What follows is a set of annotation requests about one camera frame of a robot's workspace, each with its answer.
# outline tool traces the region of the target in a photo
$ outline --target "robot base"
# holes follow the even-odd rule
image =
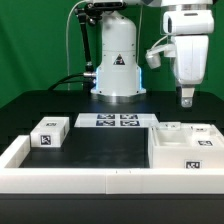
[[[108,103],[132,103],[140,100],[144,100],[146,97],[146,90],[141,90],[136,95],[130,96],[111,96],[111,95],[102,95],[91,91],[91,97],[94,100],[100,100]]]

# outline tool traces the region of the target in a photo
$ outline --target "white container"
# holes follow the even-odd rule
[[[224,168],[224,137],[214,125],[160,123],[149,128],[150,168]]]

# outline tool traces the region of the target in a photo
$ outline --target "black cable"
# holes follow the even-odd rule
[[[60,83],[66,81],[66,80],[72,79],[72,78],[76,78],[76,77],[83,77],[83,73],[77,73],[77,74],[73,74],[73,75],[66,76],[66,77],[60,79],[59,81],[57,81],[52,86],[50,86],[48,88],[48,90],[53,90],[55,87],[57,87],[58,85],[60,85]]]
[[[68,83],[92,83],[90,81],[64,81],[64,82],[57,82],[54,85],[50,86],[48,88],[48,90],[52,91],[54,90],[57,86],[61,85],[61,84],[68,84]]]

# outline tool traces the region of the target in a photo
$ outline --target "warning label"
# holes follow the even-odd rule
[[[121,54],[117,56],[117,59],[115,60],[114,65],[125,65],[124,59],[122,58]]]

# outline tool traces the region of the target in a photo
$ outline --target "white block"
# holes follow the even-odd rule
[[[214,125],[160,123],[149,128],[148,155],[150,168],[224,168],[224,137]]]
[[[18,136],[0,157],[0,168],[18,168],[30,151],[30,137]]]
[[[44,117],[30,134],[31,146],[61,147],[68,131],[68,117]]]

